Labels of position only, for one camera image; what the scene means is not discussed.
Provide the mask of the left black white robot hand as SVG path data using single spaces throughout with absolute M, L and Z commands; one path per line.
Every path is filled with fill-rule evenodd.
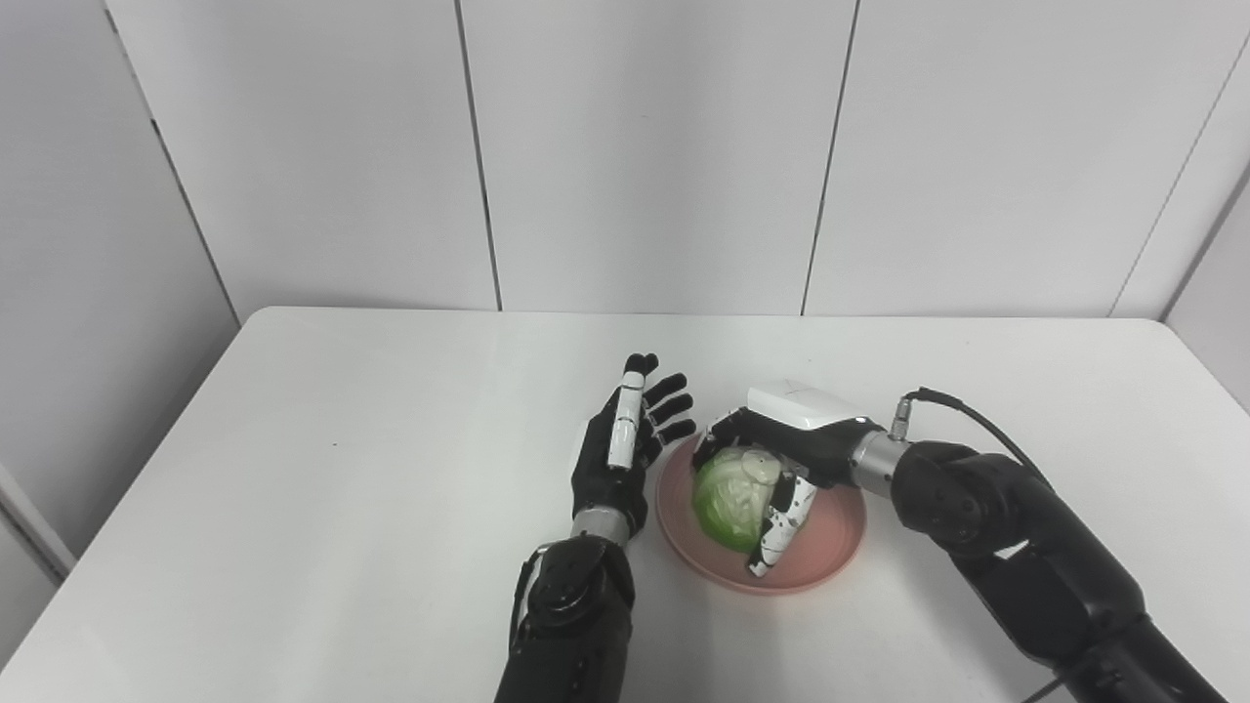
M 665 450 L 696 432 L 688 413 L 688 377 L 676 373 L 655 383 L 656 354 L 628 357 L 619 387 L 586 427 L 574 464 L 574 537 L 599 537 L 626 545 L 648 517 L 648 469 Z

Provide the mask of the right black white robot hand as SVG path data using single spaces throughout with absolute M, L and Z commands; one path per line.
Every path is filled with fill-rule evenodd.
M 879 423 L 821 389 L 795 380 L 752 387 L 692 449 L 692 507 L 722 500 L 722 519 L 748 512 L 750 525 L 732 538 L 746 573 L 762 579 L 808 527 L 818 492 L 854 485 L 862 445 L 881 435 Z

